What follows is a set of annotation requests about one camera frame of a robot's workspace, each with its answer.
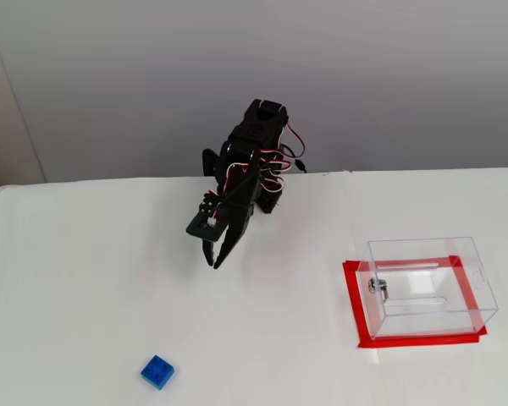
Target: gray wall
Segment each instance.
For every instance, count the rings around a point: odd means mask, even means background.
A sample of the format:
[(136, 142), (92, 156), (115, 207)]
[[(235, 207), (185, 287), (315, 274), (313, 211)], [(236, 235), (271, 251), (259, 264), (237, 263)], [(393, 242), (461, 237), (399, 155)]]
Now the gray wall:
[(0, 60), (0, 186), (41, 182), (43, 171)]
[(312, 171), (508, 166), (508, 0), (0, 0), (50, 181), (198, 175), (253, 98)]

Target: clear plastic box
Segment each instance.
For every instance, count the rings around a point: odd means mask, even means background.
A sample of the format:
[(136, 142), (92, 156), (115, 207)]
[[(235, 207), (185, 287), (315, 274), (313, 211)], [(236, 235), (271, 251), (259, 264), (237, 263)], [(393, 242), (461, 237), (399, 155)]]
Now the clear plastic box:
[(469, 237), (370, 241), (356, 275), (372, 339), (477, 333), (498, 310)]

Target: red tape square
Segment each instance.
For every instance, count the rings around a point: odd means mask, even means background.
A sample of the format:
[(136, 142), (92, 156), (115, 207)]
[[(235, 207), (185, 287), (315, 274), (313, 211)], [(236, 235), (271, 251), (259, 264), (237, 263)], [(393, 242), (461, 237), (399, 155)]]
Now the red tape square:
[[(468, 282), (465, 269), (458, 256), (449, 256), (447, 258), (433, 258), (426, 260), (429, 262), (438, 262), (439, 266), (451, 266), (461, 288), (463, 298), (469, 310), (478, 310), (478, 304), (474, 299), (474, 293)], [(383, 261), (386, 266), (399, 266), (416, 264), (416, 261)], [(392, 347), (416, 347), (423, 345), (449, 345), (449, 344), (466, 344), (466, 343), (479, 343), (480, 336), (488, 333), (485, 326), (483, 326), (476, 333), (466, 334), (448, 334), (438, 336), (410, 336), (410, 337), (381, 337), (373, 340), (369, 334), (365, 313), (363, 312), (362, 296), (359, 292), (357, 285), (357, 268), (360, 261), (347, 261), (343, 263), (345, 269), (346, 285), (348, 286), (348, 293), (350, 295), (350, 302), (352, 304), (352, 311), (356, 319), (357, 332), (359, 334), (358, 348), (392, 348)], [(479, 312), (472, 312), (472, 324), (475, 325), (481, 320)]]

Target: robotic arm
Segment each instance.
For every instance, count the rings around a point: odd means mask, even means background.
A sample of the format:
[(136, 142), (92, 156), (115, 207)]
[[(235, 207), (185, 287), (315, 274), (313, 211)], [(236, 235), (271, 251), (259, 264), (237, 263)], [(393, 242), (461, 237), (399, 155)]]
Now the robotic arm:
[[(286, 155), (280, 144), (280, 135), (287, 124), (286, 107), (272, 101), (255, 100), (246, 110), (243, 121), (222, 145), (220, 155), (211, 150), (203, 151), (203, 174), (214, 176), (218, 189), (204, 195), (199, 212), (186, 232), (203, 240), (203, 254), (215, 269), (222, 265), (245, 233), (254, 203), (264, 213), (270, 213), (282, 195), (284, 184), (277, 173), (291, 167), (290, 162), (282, 159), (284, 156), (296, 159), (293, 154)], [(215, 261), (213, 245), (226, 228), (228, 231)]]

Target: red and white wire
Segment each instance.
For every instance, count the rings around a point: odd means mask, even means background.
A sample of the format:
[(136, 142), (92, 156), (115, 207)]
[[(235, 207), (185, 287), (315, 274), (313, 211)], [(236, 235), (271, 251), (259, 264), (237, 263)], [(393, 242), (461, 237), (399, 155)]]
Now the red and white wire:
[(290, 127), (289, 124), (286, 124), (286, 128), (293, 134), (295, 135), (295, 137), (299, 140), (299, 142), (301, 142), (301, 146), (303, 147), (303, 151), (301, 152), (301, 154), (299, 154), (298, 156), (292, 156), (292, 155), (288, 155), (286, 154), (285, 152), (281, 151), (281, 150), (260, 150), (261, 153), (263, 154), (280, 154), (282, 156), (285, 156), (286, 158), (289, 158), (289, 159), (299, 159), (303, 156), (303, 154), (305, 153), (305, 142), (303, 142), (303, 140), (301, 139), (301, 137)]

